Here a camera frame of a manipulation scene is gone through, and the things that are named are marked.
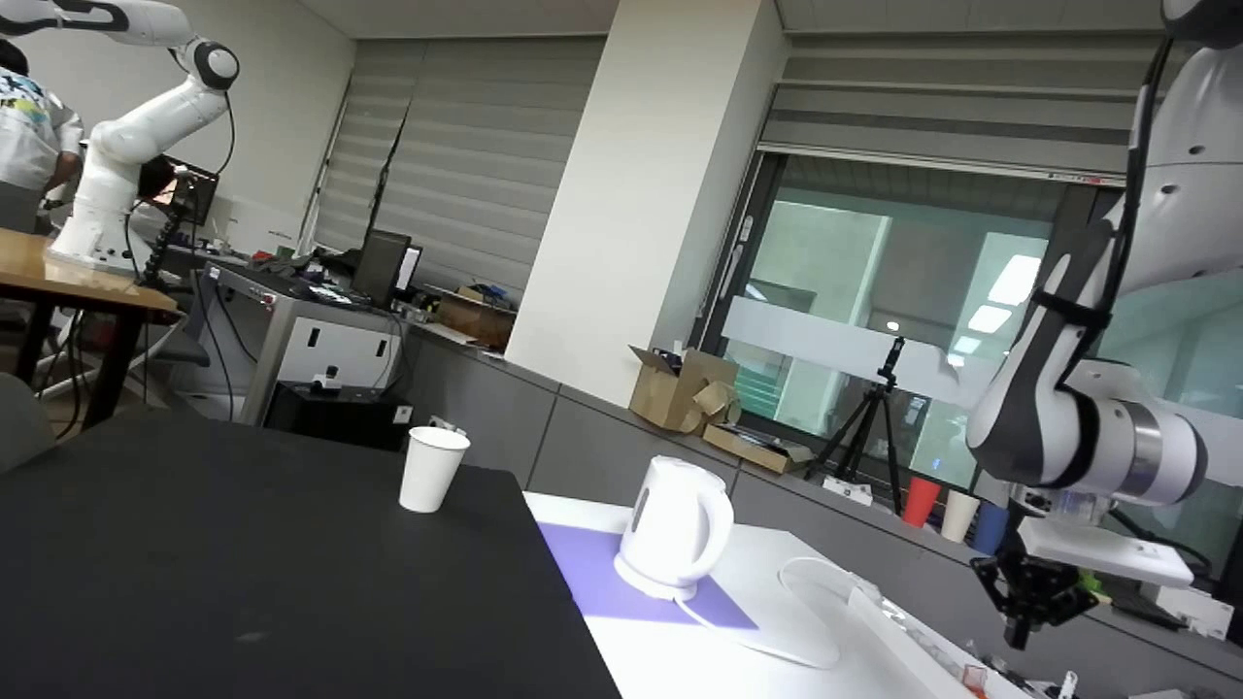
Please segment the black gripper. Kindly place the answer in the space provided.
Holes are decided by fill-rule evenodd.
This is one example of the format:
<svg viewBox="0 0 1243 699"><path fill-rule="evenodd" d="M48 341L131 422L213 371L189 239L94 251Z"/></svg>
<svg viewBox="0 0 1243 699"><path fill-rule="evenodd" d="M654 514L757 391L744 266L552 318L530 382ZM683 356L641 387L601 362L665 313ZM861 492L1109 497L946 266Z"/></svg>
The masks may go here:
<svg viewBox="0 0 1243 699"><path fill-rule="evenodd" d="M1082 565L1048 564L1005 534L994 554L973 564L991 607L1004 613L1004 642L1025 648L1044 624L1065 624L1096 607Z"/></svg>

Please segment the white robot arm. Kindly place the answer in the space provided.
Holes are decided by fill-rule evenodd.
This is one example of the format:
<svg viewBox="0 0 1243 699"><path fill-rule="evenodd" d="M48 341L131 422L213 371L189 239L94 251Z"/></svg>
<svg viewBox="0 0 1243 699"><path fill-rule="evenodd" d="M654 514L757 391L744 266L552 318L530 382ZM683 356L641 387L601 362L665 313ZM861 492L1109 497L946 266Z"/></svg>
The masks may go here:
<svg viewBox="0 0 1243 699"><path fill-rule="evenodd" d="M1104 578L1192 585L1210 560L1144 530L1211 470L1205 431L1098 341L1146 294L1243 260L1243 0L1161 0L1167 37L1140 89L1126 185L1091 238L1044 265L1022 329L979 391L969 445L1009 484L1009 528L977 574L1004 638L1089 613Z"/></svg>

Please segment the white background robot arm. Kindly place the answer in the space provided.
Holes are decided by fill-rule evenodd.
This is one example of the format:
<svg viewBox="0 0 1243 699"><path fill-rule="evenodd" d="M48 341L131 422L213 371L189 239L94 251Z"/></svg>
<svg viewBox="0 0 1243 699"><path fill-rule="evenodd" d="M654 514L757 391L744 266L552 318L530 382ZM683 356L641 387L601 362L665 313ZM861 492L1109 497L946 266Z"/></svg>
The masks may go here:
<svg viewBox="0 0 1243 699"><path fill-rule="evenodd" d="M224 44L204 37L187 11L166 0L0 0L3 33L43 26L107 30L118 44L166 45L189 59L178 84L90 132L74 211L50 239L50 251L74 265L144 265L149 251L125 239L125 212L142 193L142 165L224 111L240 59Z"/></svg>

